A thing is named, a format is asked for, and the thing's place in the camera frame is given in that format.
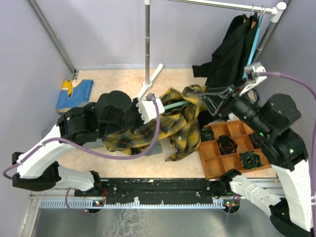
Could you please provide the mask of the yellow black plaid shirt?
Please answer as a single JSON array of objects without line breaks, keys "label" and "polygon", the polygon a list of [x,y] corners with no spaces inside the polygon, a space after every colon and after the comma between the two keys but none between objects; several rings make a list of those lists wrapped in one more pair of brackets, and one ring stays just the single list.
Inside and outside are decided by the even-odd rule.
[{"label": "yellow black plaid shirt", "polygon": [[[170,88],[160,96],[163,105],[171,105],[180,101],[188,104],[173,108],[160,115],[158,141],[169,139],[176,152],[166,161],[178,161],[198,150],[201,143],[198,116],[206,111],[206,106],[198,98],[199,93],[206,91],[206,86],[193,84],[182,92]],[[110,152],[119,151],[127,155],[137,155],[147,149],[155,134],[156,121],[151,121],[134,132],[128,130],[105,136],[103,145]]]}]

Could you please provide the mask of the grey button-up shirt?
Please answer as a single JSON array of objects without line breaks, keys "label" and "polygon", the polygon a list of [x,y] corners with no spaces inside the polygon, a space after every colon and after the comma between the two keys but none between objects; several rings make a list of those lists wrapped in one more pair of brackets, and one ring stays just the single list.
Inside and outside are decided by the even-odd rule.
[{"label": "grey button-up shirt", "polygon": [[143,124],[137,107],[131,108],[127,118],[131,127],[116,133],[107,133],[96,141],[84,144],[86,149],[104,146],[108,151],[120,151],[134,158],[135,156],[151,156],[162,152],[160,140],[163,140],[176,132],[178,117],[159,115],[155,100],[157,118],[147,124]]}]

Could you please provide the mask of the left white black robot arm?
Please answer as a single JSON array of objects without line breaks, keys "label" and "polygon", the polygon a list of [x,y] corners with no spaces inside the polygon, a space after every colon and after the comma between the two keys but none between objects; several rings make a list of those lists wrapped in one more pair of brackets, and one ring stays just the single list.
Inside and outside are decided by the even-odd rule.
[{"label": "left white black robot arm", "polygon": [[82,146],[110,134],[135,130],[143,124],[138,102],[139,98],[131,99],[116,90],[102,94],[97,102],[68,110],[30,150],[13,153],[12,163],[18,167],[12,185],[30,191],[74,188],[92,196],[99,195],[103,184],[97,172],[68,169],[58,163],[62,155],[74,149],[64,140]]}]

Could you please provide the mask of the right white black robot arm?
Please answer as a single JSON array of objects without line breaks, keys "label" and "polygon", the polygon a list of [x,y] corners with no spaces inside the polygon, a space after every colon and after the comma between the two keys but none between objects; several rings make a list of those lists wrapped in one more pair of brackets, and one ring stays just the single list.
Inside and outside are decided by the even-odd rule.
[{"label": "right white black robot arm", "polygon": [[312,162],[304,140],[291,128],[301,117],[294,100],[289,95],[277,93],[260,106],[234,87],[208,89],[198,97],[210,114],[221,117],[232,113],[259,135],[258,147],[277,174],[284,196],[269,193],[236,169],[220,177],[218,187],[221,191],[249,200],[286,237],[315,236]]}]

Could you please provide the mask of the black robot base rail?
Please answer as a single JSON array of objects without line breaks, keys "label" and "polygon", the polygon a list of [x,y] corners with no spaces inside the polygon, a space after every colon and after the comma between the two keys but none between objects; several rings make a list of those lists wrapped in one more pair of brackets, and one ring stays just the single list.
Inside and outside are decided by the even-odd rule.
[{"label": "black robot base rail", "polygon": [[212,204],[214,199],[234,196],[228,183],[204,178],[109,178],[88,191],[75,190],[76,197],[105,198],[106,204]]}]

